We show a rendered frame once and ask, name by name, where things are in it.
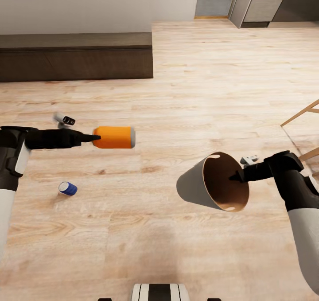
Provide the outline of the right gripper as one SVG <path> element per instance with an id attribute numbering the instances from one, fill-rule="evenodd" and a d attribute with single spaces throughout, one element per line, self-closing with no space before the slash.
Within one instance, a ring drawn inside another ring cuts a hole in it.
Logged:
<path id="1" fill-rule="evenodd" d="M 265 179 L 264 177 L 261 177 L 257 168 L 259 163 L 250 165 L 246 168 L 240 169 L 235 171 L 235 175 L 230 177 L 229 180 L 239 180 L 240 183 L 245 183 L 248 181 L 257 181 Z"/>

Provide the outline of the trash can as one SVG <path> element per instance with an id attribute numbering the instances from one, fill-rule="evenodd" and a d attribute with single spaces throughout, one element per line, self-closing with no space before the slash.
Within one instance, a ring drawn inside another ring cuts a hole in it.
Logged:
<path id="1" fill-rule="evenodd" d="M 218 155 L 218 158 L 210 157 Z M 221 211 L 236 213 L 247 205 L 250 190 L 248 182 L 229 180 L 235 171 L 243 169 L 229 154 L 213 152 L 179 177 L 177 192 L 182 200 Z"/>

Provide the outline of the can of soda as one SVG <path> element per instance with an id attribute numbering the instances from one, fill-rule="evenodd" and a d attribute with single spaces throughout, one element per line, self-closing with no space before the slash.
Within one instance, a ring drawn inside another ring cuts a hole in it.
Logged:
<path id="1" fill-rule="evenodd" d="M 58 186 L 58 190 L 64 194 L 72 196 L 77 192 L 78 188 L 70 182 L 62 182 Z"/>
<path id="2" fill-rule="evenodd" d="M 133 149 L 136 146 L 136 130 L 133 127 L 99 126 L 93 129 L 92 135 L 101 139 L 92 140 L 100 149 Z"/>

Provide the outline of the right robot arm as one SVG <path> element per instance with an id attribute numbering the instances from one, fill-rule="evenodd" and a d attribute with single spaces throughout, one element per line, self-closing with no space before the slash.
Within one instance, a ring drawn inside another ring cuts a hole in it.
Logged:
<path id="1" fill-rule="evenodd" d="M 240 183 L 273 177 L 290 219 L 300 268 L 305 281 L 319 295 L 319 184 L 313 176 L 304 177 L 297 155 L 289 150 L 278 152 L 254 164 L 256 154 L 243 156 L 243 169 L 229 180 Z"/>

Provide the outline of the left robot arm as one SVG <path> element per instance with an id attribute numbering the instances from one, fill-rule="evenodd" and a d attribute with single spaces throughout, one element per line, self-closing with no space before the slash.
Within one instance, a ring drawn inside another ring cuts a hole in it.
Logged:
<path id="1" fill-rule="evenodd" d="M 0 257 L 7 243 L 19 177 L 23 176 L 31 151 L 66 149 L 80 146 L 81 142 L 101 139 L 100 135 L 74 130 L 70 125 L 76 120 L 63 113 L 56 111 L 52 118 L 58 121 L 58 129 L 0 126 Z"/>

